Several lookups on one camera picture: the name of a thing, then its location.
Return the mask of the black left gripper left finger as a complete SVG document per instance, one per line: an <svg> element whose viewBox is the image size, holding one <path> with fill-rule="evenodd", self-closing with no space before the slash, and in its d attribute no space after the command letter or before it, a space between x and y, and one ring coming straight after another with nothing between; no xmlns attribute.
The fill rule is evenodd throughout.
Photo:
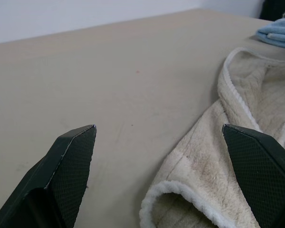
<svg viewBox="0 0 285 228"><path fill-rule="evenodd" d="M72 228L87 188L96 139L87 125L59 136L0 209L0 228Z"/></svg>

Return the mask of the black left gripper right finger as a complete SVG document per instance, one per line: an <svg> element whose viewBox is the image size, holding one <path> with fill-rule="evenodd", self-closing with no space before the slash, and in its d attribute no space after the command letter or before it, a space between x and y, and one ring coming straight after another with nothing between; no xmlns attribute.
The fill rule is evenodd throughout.
<svg viewBox="0 0 285 228"><path fill-rule="evenodd" d="M285 149L270 135L231 124L222 127L233 170L262 228L285 228Z"/></svg>

